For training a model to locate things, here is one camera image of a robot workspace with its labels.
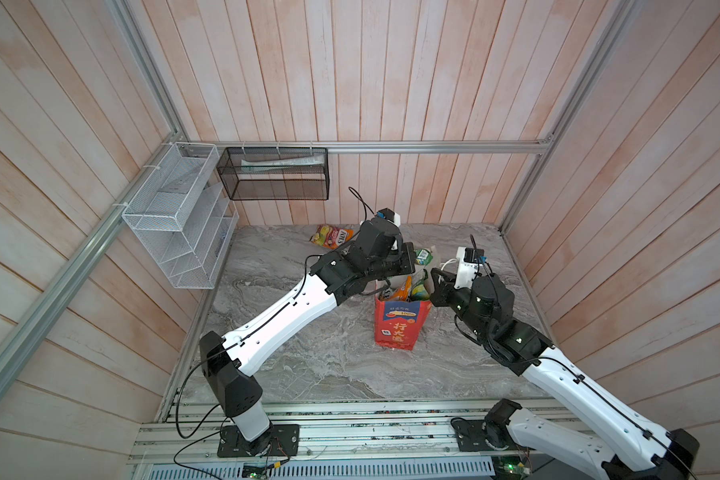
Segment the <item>green lime snack packet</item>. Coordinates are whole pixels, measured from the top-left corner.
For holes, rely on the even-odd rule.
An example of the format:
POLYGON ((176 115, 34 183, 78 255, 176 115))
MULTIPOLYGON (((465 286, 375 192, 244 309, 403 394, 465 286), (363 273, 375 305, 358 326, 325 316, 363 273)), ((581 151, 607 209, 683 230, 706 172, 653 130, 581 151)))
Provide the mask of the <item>green lime snack packet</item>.
POLYGON ((415 250, 415 262, 417 266, 427 267, 434 261, 434 252, 428 248, 417 248, 415 250))

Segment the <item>red paper gift bag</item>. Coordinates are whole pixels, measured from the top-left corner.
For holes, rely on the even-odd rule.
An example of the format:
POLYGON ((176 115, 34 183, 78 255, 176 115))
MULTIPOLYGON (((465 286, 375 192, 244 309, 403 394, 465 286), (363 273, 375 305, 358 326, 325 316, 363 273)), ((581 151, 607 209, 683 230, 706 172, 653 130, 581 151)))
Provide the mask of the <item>red paper gift bag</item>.
POLYGON ((385 301, 384 294, 389 289, 394 290, 400 286, 406 276, 413 276, 422 270, 429 272, 429 280, 427 288, 431 294, 434 291, 433 280, 431 278, 431 270, 438 266, 440 256, 434 246, 431 247, 415 247, 428 248, 434 252, 434 261, 427 267, 415 266, 415 272, 412 275, 400 275, 393 277, 386 283, 377 282, 376 288, 381 288, 374 297, 374 335, 375 342, 383 347, 412 350, 419 334, 426 321, 428 314, 432 309, 430 298, 427 301, 385 301))

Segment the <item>orange Fox's fruits candy bag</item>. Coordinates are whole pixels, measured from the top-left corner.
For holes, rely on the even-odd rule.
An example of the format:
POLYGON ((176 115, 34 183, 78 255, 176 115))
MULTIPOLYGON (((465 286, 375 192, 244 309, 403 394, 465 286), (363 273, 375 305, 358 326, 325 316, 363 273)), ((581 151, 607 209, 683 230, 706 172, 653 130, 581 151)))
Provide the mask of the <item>orange Fox's fruits candy bag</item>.
POLYGON ((354 231, 352 229, 323 224, 317 227, 317 230, 310 238, 310 242, 333 250, 351 240, 353 236, 354 231))

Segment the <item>orange snack packet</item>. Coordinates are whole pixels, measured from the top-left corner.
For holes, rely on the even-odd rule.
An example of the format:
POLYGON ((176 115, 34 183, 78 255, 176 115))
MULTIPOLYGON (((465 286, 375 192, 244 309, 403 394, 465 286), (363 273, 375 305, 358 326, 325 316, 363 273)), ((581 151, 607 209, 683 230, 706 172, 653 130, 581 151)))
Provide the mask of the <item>orange snack packet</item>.
POLYGON ((384 300, 407 302, 409 299, 411 287, 412 277, 406 276, 405 280, 400 286, 396 287, 394 290, 389 289, 389 291, 384 294, 384 300))

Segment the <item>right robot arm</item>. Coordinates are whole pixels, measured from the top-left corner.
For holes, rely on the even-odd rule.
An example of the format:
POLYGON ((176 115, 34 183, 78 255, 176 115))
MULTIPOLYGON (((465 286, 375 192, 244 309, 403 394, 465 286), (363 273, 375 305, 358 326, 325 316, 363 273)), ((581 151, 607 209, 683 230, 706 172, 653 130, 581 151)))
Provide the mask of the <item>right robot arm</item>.
POLYGON ((535 327, 513 317, 511 292, 497 275, 461 286, 435 269, 431 300, 454 313, 458 331, 517 376, 544 390, 590 430, 552 425, 503 399, 485 415, 483 441, 495 450, 529 448, 598 479, 692 479, 699 442, 637 413, 587 377, 535 327))

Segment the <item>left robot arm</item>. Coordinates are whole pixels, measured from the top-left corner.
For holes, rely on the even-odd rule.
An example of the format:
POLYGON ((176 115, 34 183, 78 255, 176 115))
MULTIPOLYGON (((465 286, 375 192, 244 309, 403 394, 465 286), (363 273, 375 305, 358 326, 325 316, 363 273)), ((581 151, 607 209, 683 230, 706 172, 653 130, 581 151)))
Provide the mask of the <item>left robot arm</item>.
POLYGON ((380 210, 352 239, 320 255, 293 289, 257 317, 224 335, 210 332, 201 338, 202 374, 245 441, 260 443, 270 435, 263 390, 254 378, 265 361, 370 283, 414 272, 413 244, 403 240, 400 223, 397 213, 380 210))

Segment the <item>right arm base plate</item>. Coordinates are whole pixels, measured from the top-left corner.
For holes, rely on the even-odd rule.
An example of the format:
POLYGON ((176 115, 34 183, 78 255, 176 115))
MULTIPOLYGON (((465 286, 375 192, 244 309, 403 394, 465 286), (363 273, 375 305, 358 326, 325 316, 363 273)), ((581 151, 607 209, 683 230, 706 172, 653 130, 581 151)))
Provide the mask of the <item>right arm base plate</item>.
POLYGON ((518 422, 494 423, 486 420, 468 420, 454 417, 450 426, 460 452, 534 451, 533 447, 516 442, 510 430, 518 422))

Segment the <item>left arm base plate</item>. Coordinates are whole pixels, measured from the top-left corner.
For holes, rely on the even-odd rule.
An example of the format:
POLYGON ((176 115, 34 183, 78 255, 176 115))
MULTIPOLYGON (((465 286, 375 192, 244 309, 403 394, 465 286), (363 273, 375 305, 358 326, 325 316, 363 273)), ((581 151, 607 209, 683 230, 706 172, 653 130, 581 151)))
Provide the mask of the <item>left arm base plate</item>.
POLYGON ((217 449, 219 458, 250 458, 256 456, 296 456, 300 426, 298 424, 271 424, 257 439, 246 440, 235 425, 225 426, 220 432, 217 449))

